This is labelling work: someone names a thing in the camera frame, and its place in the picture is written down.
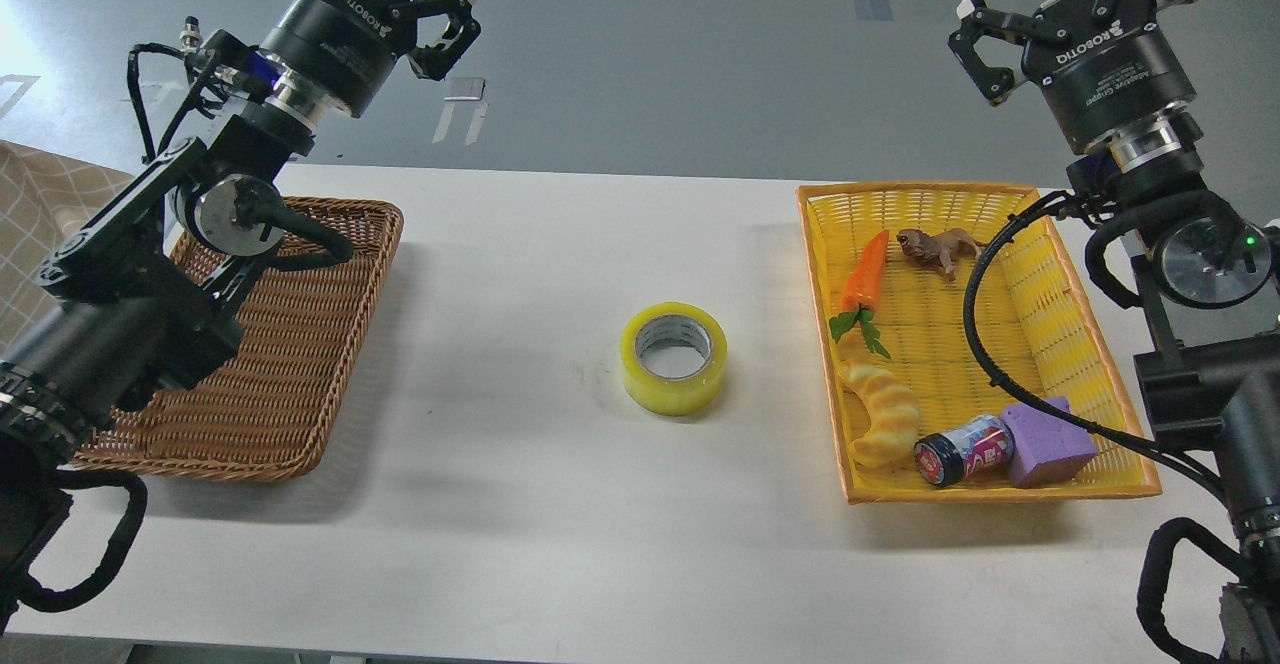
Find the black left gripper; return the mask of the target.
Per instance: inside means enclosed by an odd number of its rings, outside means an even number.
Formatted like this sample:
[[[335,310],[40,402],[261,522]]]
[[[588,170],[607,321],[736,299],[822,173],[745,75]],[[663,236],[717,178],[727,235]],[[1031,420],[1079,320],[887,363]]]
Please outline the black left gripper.
[[[347,116],[360,118],[402,55],[408,52],[419,79],[444,81],[481,32],[471,0],[413,0],[411,20],[447,18],[435,43],[413,49],[416,27],[390,13],[406,3],[293,0],[260,46],[280,67],[326,90]]]

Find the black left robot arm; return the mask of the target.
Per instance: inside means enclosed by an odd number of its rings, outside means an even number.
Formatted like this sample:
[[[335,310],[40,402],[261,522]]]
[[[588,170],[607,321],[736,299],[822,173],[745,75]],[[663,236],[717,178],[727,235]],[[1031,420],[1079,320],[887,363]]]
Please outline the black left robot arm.
[[[444,81],[480,32],[472,0],[293,0],[262,43],[204,38],[188,18],[179,46],[132,50],[143,171],[44,260],[38,287],[56,308],[3,354],[4,619],[78,608],[120,572],[147,487],[137,473],[69,468],[113,409],[192,389],[232,360],[237,312],[270,269],[352,257],[347,235],[289,207],[274,184],[289,157],[311,152],[320,118],[362,116],[401,59]],[[187,75],[160,139],[134,87],[141,52],[178,59]],[[125,510],[95,571],[47,589],[29,568],[84,487],[123,487]]]

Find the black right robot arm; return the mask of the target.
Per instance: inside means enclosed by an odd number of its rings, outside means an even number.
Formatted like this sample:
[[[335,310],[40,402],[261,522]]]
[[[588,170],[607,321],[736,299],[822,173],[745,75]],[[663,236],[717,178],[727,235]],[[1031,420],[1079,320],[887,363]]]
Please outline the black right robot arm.
[[[1183,473],[1225,507],[1234,542],[1176,518],[1153,532],[1135,613],[1152,644],[1179,663],[1275,663],[1279,577],[1277,331],[1184,345],[1166,304],[1228,310],[1277,285],[1277,226],[1242,217],[1201,175],[1196,90],[1158,13],[1194,0],[1047,0],[1029,14],[963,0],[948,49],[988,104],[1036,84],[1076,161],[1069,191],[1018,212],[979,255],[963,299],[963,326],[992,386],[1046,415],[1053,408],[1014,383],[986,351],[977,294],[987,267],[1043,217],[1091,228],[1093,285],[1121,308],[1142,310],[1155,349],[1135,358],[1152,435],[1106,430],[1079,415],[1066,423]],[[1224,644],[1202,652],[1169,631],[1164,603],[1172,555],[1196,545],[1234,580],[1222,589]]]

